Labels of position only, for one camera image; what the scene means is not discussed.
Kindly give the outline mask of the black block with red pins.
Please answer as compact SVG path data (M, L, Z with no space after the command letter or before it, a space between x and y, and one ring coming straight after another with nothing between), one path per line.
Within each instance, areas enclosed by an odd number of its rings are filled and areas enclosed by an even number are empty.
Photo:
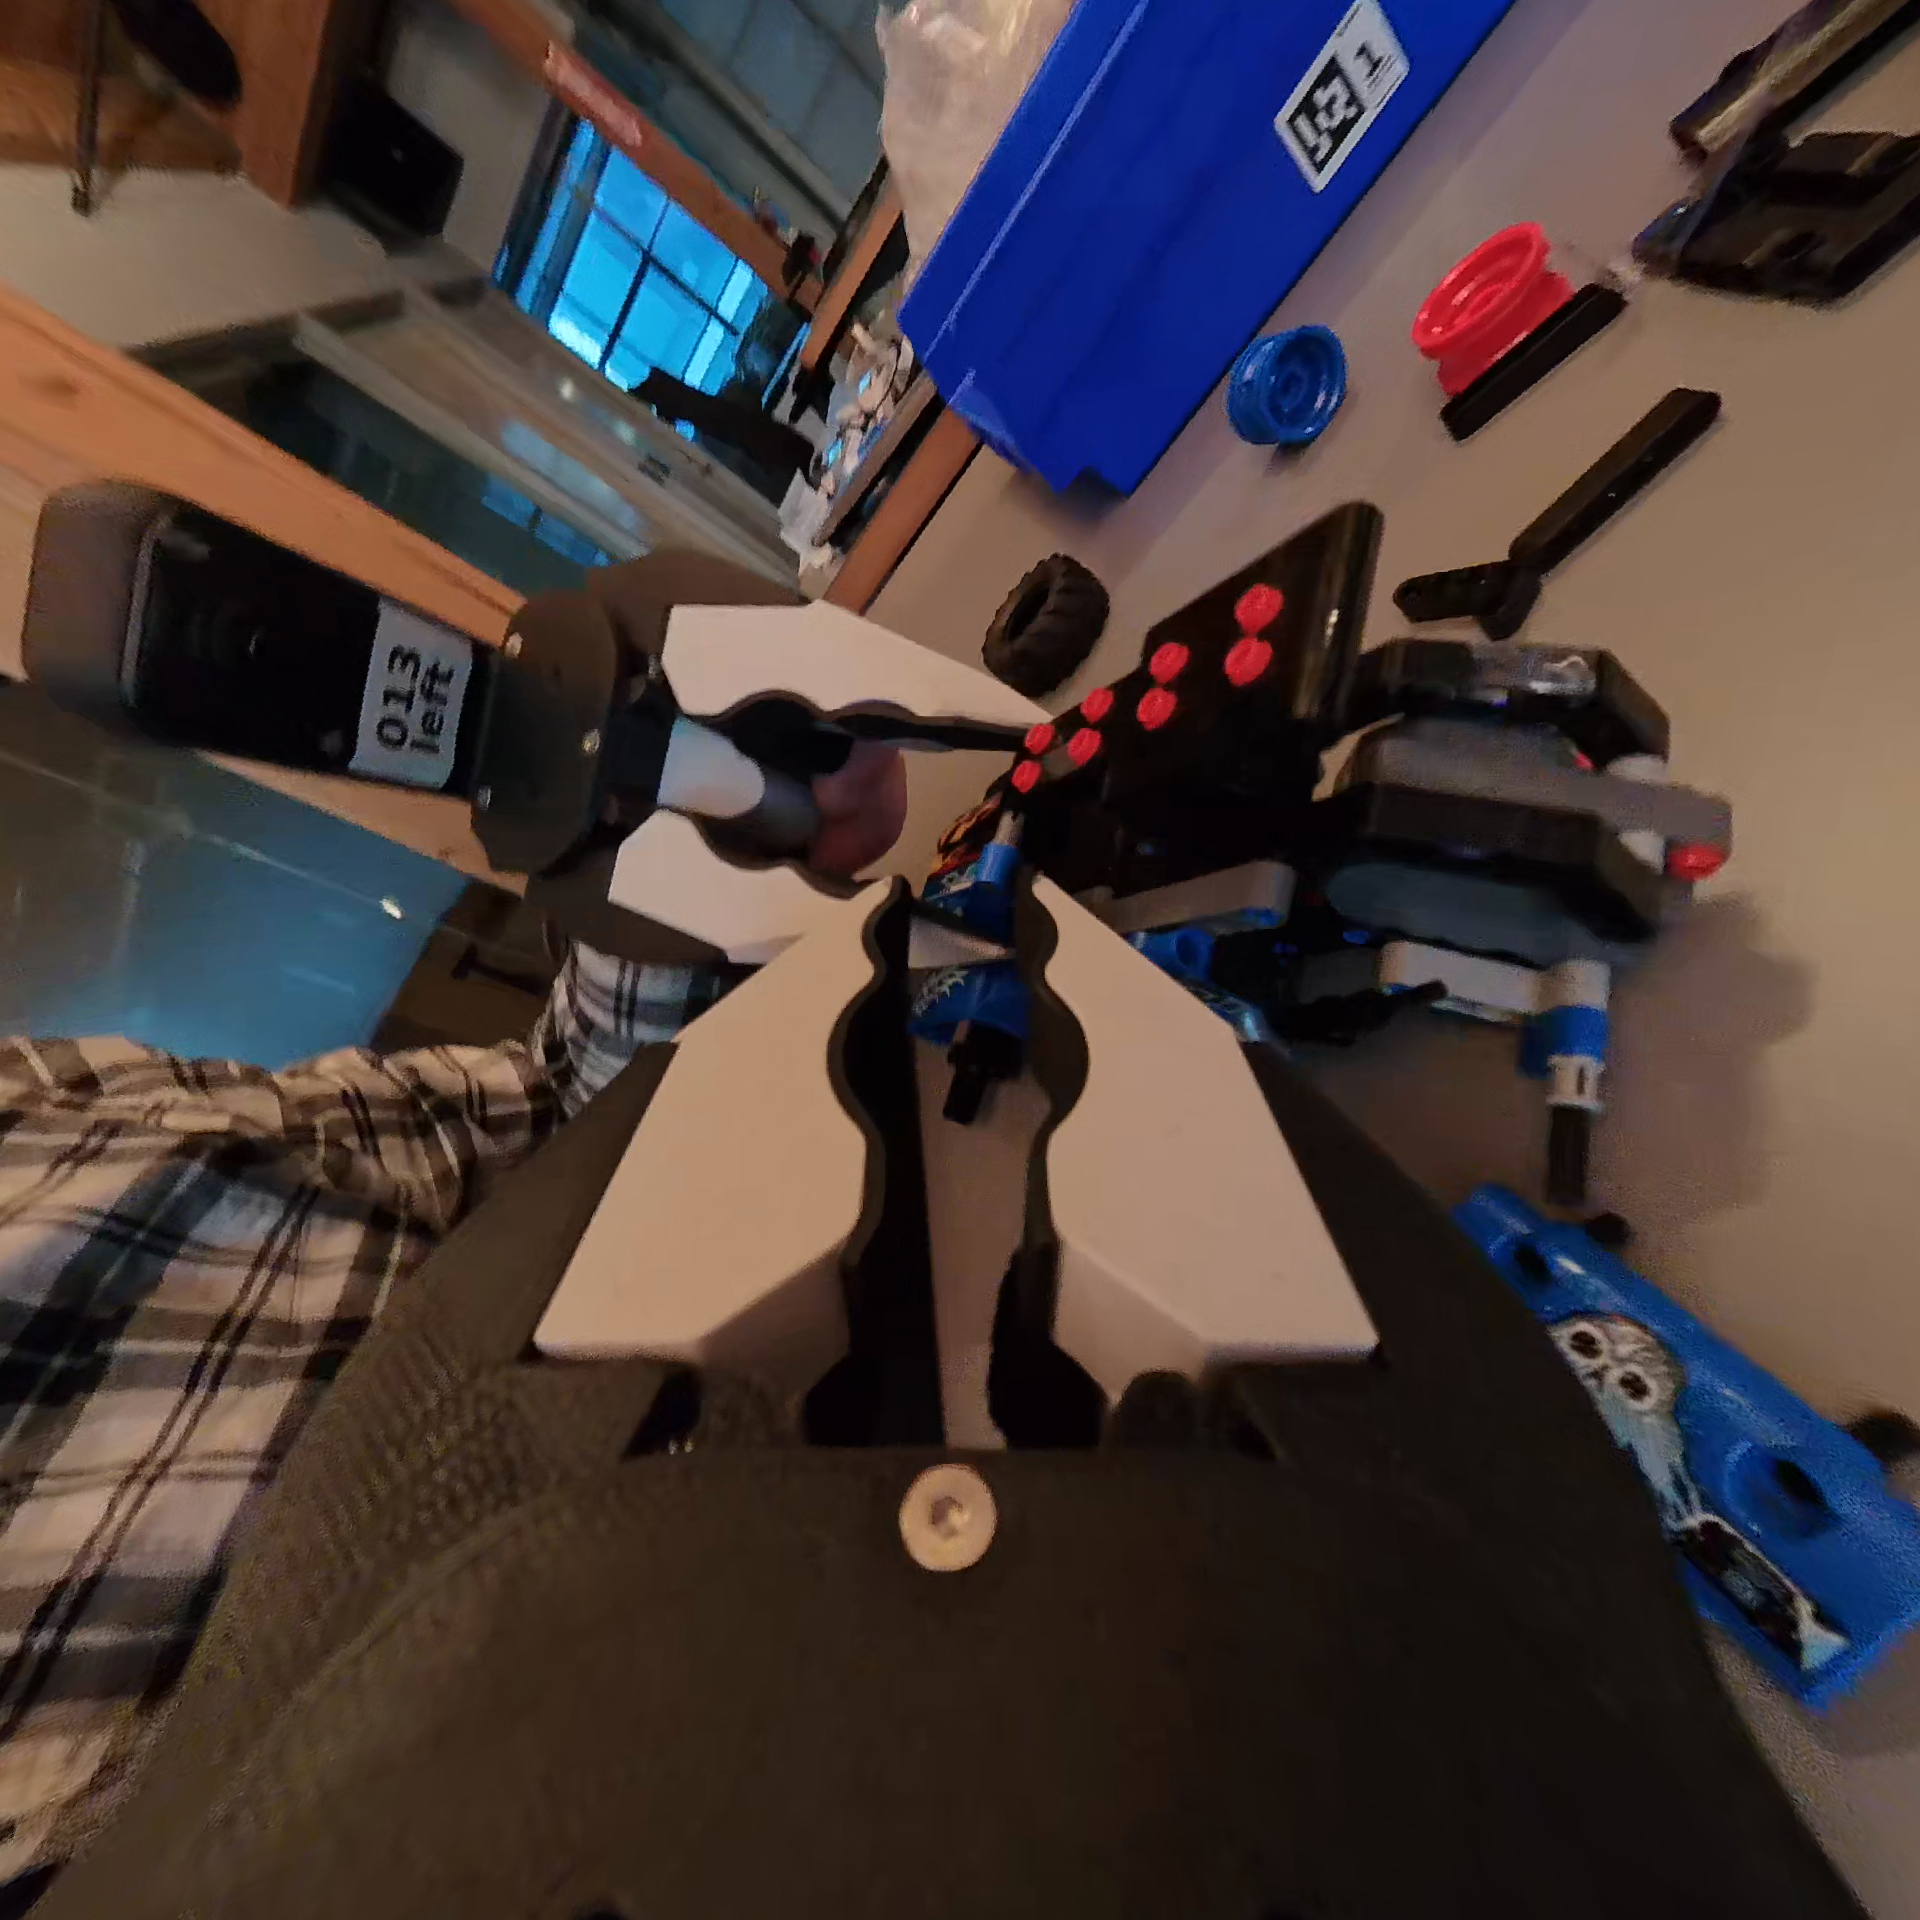
M1371 502L1333 507L1044 723L989 791L1022 860L1112 895L1283 860L1347 729L1382 529Z

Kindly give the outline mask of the blue storage bin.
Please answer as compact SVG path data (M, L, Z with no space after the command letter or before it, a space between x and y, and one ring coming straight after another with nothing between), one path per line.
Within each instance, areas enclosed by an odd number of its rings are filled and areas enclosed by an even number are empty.
M1506 1L1085 1L902 300L975 440L1139 488Z

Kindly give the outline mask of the person's plaid shirt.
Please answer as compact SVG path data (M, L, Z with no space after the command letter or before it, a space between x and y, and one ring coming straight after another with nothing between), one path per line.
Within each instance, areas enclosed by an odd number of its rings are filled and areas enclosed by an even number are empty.
M520 1043L4 1043L4 1883L128 1784L298 1433L550 1096Z

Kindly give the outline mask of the person's left forearm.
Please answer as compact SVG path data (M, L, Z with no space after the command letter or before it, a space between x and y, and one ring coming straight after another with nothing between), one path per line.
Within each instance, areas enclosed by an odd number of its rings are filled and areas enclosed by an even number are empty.
M440 1228L471 1212L652 1045L739 982L732 966L645 966L575 943L533 1025L492 1045L359 1049L365 1155Z

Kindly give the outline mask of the black beam with holes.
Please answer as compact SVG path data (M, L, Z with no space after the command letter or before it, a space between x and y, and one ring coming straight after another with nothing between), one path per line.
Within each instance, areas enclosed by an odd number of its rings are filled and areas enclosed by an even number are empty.
M1669 123L1694 161L1775 136L1917 20L1915 1L1807 1L1742 48Z

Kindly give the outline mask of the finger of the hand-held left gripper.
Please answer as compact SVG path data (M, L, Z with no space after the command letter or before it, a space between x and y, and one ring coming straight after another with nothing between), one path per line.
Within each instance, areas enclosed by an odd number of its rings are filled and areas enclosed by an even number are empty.
M1048 716L980 667L830 604L680 606L663 684L720 731L813 727L909 750L1015 750Z
M759 966L815 932L869 940L900 965L900 888L830 879L796 856L720 849L708 832L659 812L610 856L606 953L663 966Z

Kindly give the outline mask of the blue wheel rim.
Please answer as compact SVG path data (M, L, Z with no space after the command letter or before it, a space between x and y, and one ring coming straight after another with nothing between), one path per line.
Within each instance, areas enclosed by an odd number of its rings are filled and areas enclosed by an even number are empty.
M1349 353L1331 326L1263 334L1231 366L1228 420L1244 444L1306 448L1328 431L1349 395L1349 380Z

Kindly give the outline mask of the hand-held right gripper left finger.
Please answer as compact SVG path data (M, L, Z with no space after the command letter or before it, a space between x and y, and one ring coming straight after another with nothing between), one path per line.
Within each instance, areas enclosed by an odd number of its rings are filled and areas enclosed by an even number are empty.
M534 1328L771 1387L813 1441L916 1444L909 894L877 879L698 1017Z

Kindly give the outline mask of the neighbouring grey table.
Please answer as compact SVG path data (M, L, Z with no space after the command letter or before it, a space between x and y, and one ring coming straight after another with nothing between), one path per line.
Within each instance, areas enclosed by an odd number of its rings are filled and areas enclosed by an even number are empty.
M779 535L808 597L869 613L972 465L974 429L944 405L902 334L906 215L879 160L797 285L807 307L779 400L820 435L779 505Z

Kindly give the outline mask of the blue printed curved panel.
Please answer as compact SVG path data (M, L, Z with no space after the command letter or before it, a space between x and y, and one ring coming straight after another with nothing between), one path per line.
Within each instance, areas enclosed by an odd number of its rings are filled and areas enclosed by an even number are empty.
M1453 1223L1542 1326L1635 1464L1700 1616L1803 1704L1915 1629L1915 1424L1836 1424L1586 1228L1484 1184Z

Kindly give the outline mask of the short black beam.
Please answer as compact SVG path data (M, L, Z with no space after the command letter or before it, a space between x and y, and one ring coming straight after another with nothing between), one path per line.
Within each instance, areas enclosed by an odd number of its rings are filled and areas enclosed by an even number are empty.
M1536 575L1551 574L1706 439L1719 417L1719 392L1669 391L1512 536L1506 557Z

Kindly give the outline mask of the clear plastic bag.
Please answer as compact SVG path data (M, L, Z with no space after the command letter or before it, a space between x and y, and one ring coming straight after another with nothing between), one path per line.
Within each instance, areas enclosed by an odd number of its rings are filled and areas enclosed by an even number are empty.
M879 5L879 143L907 221L940 225L1075 1Z

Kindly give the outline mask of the black frame piece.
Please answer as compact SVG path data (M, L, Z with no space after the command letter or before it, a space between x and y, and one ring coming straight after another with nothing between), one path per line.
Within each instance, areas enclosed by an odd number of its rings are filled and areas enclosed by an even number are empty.
M1917 236L1917 136L1810 132L1748 141L1631 243L1647 273L1700 287L1832 303Z

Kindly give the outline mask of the grey desk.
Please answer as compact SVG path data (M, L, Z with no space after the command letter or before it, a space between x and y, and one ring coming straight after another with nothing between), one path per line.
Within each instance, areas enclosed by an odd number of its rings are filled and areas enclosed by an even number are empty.
M1407 329L1512 221L1604 265L1686 185L1669 120L1791 5L1515 5L1274 316L1350 395L1295 454L1208 400L1126 499L979 452L874 613L975 657L1031 563L1111 589L1087 678L1325 507L1386 519L1367 639L1411 574L1485 563L1671 389L1720 417L1550 575L1526 636L1608 646L1671 712L1735 852L1615 1001L1598 1204L1645 1273L1832 1414L1915 1417L1915 249L1831 308L1650 281L1464 444Z

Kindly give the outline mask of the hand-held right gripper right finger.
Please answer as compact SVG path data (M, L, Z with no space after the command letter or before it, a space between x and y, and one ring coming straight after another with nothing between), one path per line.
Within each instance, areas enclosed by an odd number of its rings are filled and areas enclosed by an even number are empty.
M1203 1393L1242 1367L1373 1358L1261 1052L1036 873L1015 958L1044 1115L992 1324L1002 1439L1090 1449L1142 1379Z

